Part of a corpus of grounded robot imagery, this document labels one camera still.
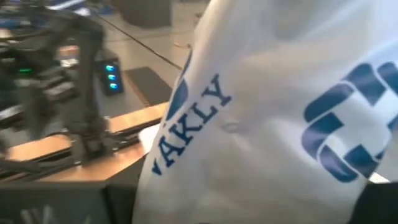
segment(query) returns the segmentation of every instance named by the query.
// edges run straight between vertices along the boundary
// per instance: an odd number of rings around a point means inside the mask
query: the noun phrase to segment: black cable
[[[179,65],[177,65],[176,63],[172,62],[171,60],[169,60],[168,58],[164,57],[163,55],[161,55],[160,53],[156,52],[154,49],[150,48],[148,45],[142,43],[140,40],[138,40],[137,38],[133,37],[132,35],[128,34],[127,32],[125,32],[124,30],[120,29],[119,27],[115,26],[114,24],[112,24],[110,21],[107,21],[106,19],[102,18],[100,15],[98,15],[96,12],[94,12],[94,10],[91,10],[91,12],[98,18],[100,18],[102,21],[106,22],[107,24],[111,25],[112,27],[114,27],[115,29],[117,29],[118,31],[122,32],[124,35],[128,36],[130,39],[132,39],[133,41],[137,42],[139,45],[145,47],[147,50],[149,50],[150,52],[152,52],[153,54],[155,54],[156,56],[158,56],[159,58],[161,58],[162,60],[164,60],[165,62],[171,64],[173,67],[175,67],[178,70],[182,70],[182,67],[180,67]]]

